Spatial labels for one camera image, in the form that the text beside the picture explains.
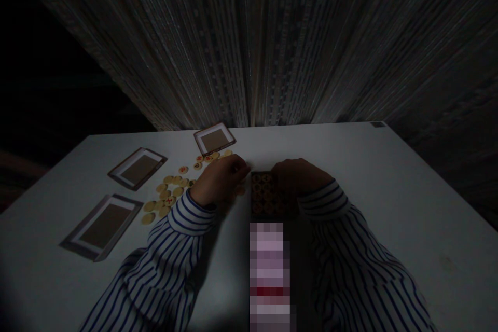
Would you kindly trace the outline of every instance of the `white table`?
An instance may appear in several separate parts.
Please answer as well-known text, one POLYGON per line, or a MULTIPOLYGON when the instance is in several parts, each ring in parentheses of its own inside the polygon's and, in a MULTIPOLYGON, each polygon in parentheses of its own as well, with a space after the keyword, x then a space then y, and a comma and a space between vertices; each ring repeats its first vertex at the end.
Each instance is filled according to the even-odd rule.
MULTIPOLYGON (((364 122, 231 131, 237 143, 230 149, 254 170, 303 157, 335 176, 377 238, 417 279, 440 330, 496 328, 498 233, 391 129, 364 122)), ((199 153, 193 132, 89 136, 0 215, 2 292, 20 328, 80 325, 123 259, 145 246, 151 226, 141 225, 139 213, 99 263, 58 244, 107 193, 155 199, 164 176, 193 165, 199 153), (169 160, 132 192, 106 173, 141 146, 169 160)), ((191 167, 186 177, 199 175, 191 167)), ((215 244, 189 330, 247 327, 248 260, 239 248, 248 250, 248 199, 249 193, 238 199, 211 234, 215 244)))

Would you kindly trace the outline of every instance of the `hand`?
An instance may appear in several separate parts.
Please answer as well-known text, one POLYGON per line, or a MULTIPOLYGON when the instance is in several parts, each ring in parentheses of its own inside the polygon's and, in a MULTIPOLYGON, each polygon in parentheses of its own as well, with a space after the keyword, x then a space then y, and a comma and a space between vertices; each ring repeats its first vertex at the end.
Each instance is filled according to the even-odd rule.
POLYGON ((237 155, 214 160, 190 189, 190 197, 200 206, 223 201, 249 171, 251 168, 237 155))
POLYGON ((312 192, 334 180, 325 171, 302 158, 277 163, 271 169, 271 174, 279 189, 292 196, 312 192))

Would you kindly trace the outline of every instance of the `curtain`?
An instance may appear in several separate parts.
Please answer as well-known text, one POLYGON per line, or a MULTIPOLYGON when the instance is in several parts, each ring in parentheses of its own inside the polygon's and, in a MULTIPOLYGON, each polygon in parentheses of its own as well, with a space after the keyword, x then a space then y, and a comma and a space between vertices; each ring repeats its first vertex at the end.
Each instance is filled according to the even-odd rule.
POLYGON ((160 131, 385 120, 498 216, 498 0, 42 1, 160 131))

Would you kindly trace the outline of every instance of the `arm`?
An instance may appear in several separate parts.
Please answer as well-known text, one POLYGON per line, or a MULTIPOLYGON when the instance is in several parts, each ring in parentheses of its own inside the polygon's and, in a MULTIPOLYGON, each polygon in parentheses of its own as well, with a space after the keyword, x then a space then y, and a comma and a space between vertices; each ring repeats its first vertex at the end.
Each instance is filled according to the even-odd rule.
MULTIPOLYGON (((305 190, 293 188, 301 192, 301 213, 313 226, 319 263, 313 300, 323 329, 435 331, 415 280, 377 241, 337 181, 304 160, 285 162, 293 161, 301 163, 298 180, 312 180, 305 190), (313 185, 322 187, 309 192, 313 185)), ((291 175, 294 167, 280 165, 278 175, 291 175)))
POLYGON ((147 248, 124 260, 80 330, 184 331, 196 295, 187 279, 201 255, 204 234, 215 224, 211 204, 232 193, 248 172, 236 155, 209 164, 150 231, 147 248))

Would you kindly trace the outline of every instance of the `striped shirt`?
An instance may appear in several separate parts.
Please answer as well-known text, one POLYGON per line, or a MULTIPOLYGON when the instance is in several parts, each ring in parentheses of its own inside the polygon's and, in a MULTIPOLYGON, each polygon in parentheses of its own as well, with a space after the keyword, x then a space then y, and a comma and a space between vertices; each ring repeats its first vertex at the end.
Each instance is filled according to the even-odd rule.
MULTIPOLYGON (((312 299, 324 331, 435 331, 425 299, 333 181, 299 198, 313 224, 317 258, 312 299)), ((81 331, 185 331, 196 290, 187 281, 216 213, 185 193, 123 262, 81 331)))

